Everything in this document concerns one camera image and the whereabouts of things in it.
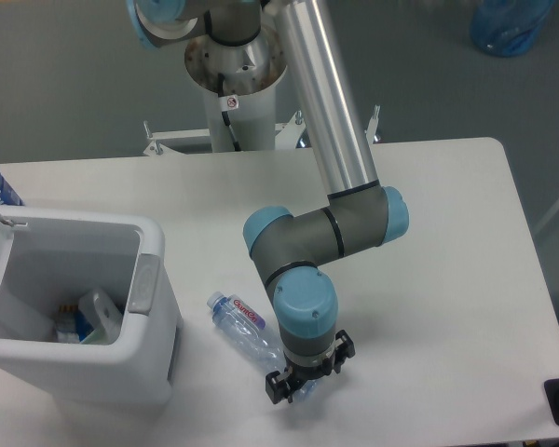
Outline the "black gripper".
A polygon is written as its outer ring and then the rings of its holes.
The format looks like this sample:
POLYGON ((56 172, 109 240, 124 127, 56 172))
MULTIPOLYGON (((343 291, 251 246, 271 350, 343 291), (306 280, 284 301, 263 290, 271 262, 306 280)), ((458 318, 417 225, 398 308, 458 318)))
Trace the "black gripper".
POLYGON ((312 356, 296 354, 285 347, 287 367, 266 375, 266 393, 273 404, 283 400, 293 403, 294 396, 304 388, 307 381, 341 373, 344 363, 354 356, 354 342, 345 330, 335 334, 335 344, 312 356))

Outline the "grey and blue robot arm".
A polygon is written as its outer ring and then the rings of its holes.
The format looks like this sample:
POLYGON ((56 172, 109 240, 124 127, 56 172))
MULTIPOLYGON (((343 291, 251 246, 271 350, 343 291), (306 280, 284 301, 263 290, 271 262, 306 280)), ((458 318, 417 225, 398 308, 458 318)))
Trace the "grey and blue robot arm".
POLYGON ((266 375, 273 402, 339 373, 355 345, 337 326, 338 298, 322 267, 402 237, 409 213, 383 185, 352 106, 330 11, 323 1, 129 1, 138 40, 185 43, 184 66, 205 99, 216 151, 296 151, 275 132, 275 87, 290 78, 298 100, 314 210, 255 211, 243 226, 247 252, 279 327, 281 359, 266 375))

